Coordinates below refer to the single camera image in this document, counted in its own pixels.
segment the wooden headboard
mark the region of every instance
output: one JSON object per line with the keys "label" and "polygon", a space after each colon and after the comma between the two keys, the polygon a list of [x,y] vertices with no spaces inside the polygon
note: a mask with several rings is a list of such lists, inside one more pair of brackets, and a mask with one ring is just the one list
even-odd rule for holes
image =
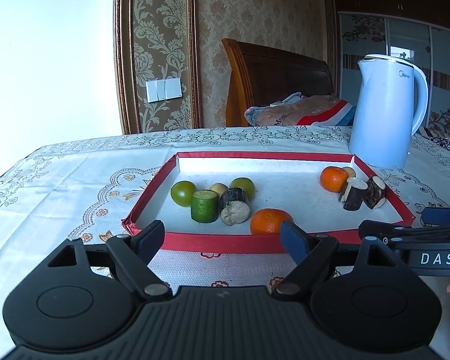
{"label": "wooden headboard", "polygon": [[295,92],[304,96],[334,93],[327,63],[293,52],[222,39],[232,66],[226,103],[226,126],[249,126],[243,114]]}

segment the tray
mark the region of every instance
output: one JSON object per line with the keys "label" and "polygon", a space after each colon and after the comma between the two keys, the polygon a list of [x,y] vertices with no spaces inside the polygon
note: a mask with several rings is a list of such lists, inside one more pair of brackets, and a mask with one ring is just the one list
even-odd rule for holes
{"label": "tray", "polygon": [[387,187],[387,202],[376,210],[362,205],[358,211],[345,211],[338,194],[319,184],[327,166],[355,169],[367,180],[375,173],[352,154],[257,151],[178,152],[155,174],[123,226],[130,234],[162,220],[166,236],[162,249],[218,254],[285,253],[277,235],[251,235],[250,220],[234,226],[220,219],[196,223],[190,208],[176,205],[170,188],[180,180],[190,180],[198,189],[216,182],[228,185],[237,177],[253,180],[257,193],[250,202],[251,213],[262,208],[289,212],[294,222],[310,233],[327,232],[344,243],[360,243],[358,226],[364,219],[410,226],[414,216],[400,198]]}

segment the white tablecloth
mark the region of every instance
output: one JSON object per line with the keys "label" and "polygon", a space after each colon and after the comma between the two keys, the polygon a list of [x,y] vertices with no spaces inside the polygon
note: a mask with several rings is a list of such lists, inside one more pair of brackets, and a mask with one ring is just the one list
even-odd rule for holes
{"label": "white tablecloth", "polygon": [[[0,178],[0,357],[13,347],[1,316],[8,293],[68,235],[97,243],[124,232],[120,220],[177,151],[347,153],[349,133],[315,126],[167,131],[45,146],[19,161]],[[450,153],[422,137],[413,137],[405,169],[375,171],[415,213],[416,227],[424,207],[450,206]],[[271,287],[293,266],[287,255],[163,250],[150,264],[174,290],[179,284]],[[450,359],[449,279],[425,280],[443,305],[432,347]]]}

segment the kettle lid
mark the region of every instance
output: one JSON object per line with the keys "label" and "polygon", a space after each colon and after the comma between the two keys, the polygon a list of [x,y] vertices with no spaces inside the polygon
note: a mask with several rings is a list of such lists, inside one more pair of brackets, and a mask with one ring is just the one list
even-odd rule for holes
{"label": "kettle lid", "polygon": [[396,56],[390,56],[390,55],[382,55],[382,54],[368,54],[365,56],[365,59],[385,59],[389,62],[398,62],[399,64],[404,64],[407,66],[410,66],[411,68],[414,67],[414,65],[407,60],[403,58],[397,58]]}

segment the metal screw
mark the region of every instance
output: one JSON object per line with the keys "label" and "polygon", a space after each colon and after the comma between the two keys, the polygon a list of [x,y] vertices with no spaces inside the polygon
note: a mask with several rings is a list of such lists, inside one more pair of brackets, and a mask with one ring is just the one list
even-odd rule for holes
{"label": "metal screw", "polygon": [[296,295],[300,292],[300,287],[295,283],[281,283],[277,286],[277,292],[281,295]]}
{"label": "metal screw", "polygon": [[168,287],[165,284],[149,284],[145,287],[145,294],[149,296],[161,296],[168,292]]}

